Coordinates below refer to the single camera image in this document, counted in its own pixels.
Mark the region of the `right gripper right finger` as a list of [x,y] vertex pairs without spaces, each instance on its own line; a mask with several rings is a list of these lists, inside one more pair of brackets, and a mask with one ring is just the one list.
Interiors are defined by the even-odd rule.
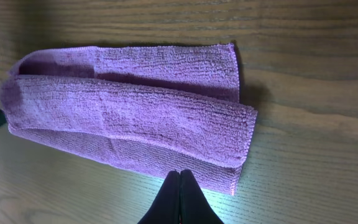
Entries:
[[180,172],[181,224],[223,224],[215,214],[189,169]]

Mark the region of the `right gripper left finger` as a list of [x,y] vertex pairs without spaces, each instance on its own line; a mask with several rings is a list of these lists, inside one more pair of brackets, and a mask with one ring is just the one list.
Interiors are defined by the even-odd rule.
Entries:
[[170,171],[153,203],[138,224],[180,223],[180,174]]

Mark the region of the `purple microfiber cloth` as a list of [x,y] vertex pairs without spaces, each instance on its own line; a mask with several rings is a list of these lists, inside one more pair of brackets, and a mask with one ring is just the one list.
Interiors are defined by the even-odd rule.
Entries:
[[239,100],[232,44],[38,50],[0,99],[15,136],[154,177],[189,169],[229,195],[257,117]]

